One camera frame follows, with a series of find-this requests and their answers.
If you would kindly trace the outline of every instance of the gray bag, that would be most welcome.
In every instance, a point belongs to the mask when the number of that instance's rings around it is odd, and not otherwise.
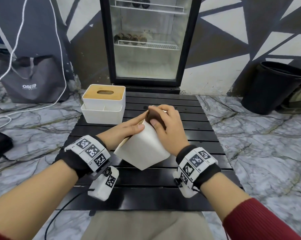
[[[0,76],[8,67],[9,61],[0,62]],[[54,103],[65,88],[62,68],[53,56],[18,58],[1,82],[14,103]],[[59,101],[67,100],[69,93],[66,85]]]

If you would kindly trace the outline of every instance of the marble floor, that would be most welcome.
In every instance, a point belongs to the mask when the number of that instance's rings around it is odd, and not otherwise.
[[[245,191],[301,235],[301,115],[259,116],[233,97],[198,100]],[[0,87],[0,115],[41,106],[13,104]],[[81,115],[80,107],[80,95],[73,94],[53,107],[14,114],[12,122],[0,129],[14,140],[14,148],[0,159],[0,196],[53,162]],[[217,215],[204,215],[215,239],[226,239]],[[79,240],[89,221],[88,211],[63,211],[47,239]],[[47,225],[34,239],[43,239]]]

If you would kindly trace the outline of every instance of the glass door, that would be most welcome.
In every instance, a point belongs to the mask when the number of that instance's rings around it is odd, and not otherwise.
[[[193,0],[108,1],[116,78],[176,84]]]

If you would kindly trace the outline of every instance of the glass door refrigerator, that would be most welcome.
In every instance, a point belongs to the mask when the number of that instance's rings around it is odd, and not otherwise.
[[[180,86],[201,0],[100,0],[100,5],[110,81]]]

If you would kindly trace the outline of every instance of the oval slot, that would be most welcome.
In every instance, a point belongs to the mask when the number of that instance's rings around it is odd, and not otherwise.
[[[99,90],[97,91],[98,94],[107,94],[107,95],[112,95],[114,92],[109,91],[109,90]]]

